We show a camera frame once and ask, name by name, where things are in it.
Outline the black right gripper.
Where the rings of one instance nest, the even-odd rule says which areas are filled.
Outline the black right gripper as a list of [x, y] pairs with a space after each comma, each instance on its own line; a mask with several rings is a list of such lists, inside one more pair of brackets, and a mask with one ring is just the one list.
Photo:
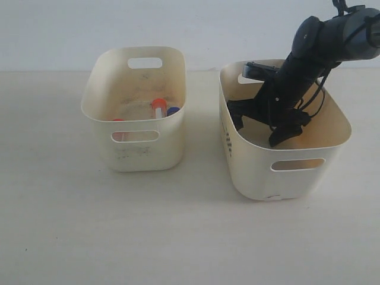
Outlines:
[[302, 134], [310, 116], [297, 106], [319, 77], [326, 77], [338, 62], [319, 52], [319, 36], [326, 24], [310, 16], [298, 28], [292, 48], [273, 78], [263, 81], [251, 99], [228, 100], [230, 117], [239, 131], [243, 117], [264, 123], [272, 131], [268, 142], [275, 147]]

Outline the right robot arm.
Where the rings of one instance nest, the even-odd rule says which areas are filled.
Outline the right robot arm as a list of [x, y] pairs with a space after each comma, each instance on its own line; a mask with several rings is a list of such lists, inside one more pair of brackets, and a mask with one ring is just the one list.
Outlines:
[[235, 129], [243, 128], [244, 117], [265, 124], [271, 130], [271, 147], [300, 136], [313, 118], [306, 108], [323, 92], [330, 72], [343, 62], [378, 56], [379, 10], [353, 7], [327, 21], [308, 17], [281, 67], [255, 61], [243, 67], [243, 77], [263, 84], [250, 99], [227, 101]]

